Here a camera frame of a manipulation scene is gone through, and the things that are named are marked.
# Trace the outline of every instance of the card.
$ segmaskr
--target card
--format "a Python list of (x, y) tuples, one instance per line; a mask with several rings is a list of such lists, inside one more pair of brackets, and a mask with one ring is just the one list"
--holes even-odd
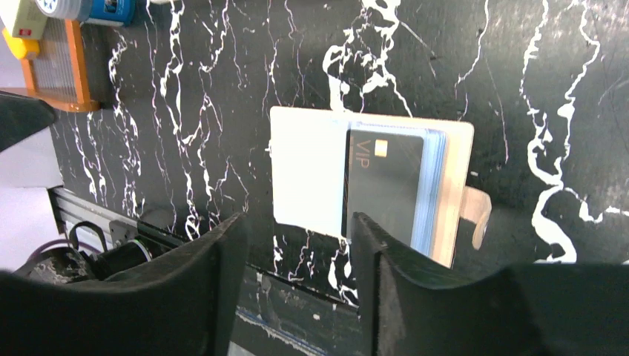
[(359, 211), (411, 245), (424, 139), (356, 129), (347, 139), (341, 234), (351, 233), (348, 219)]

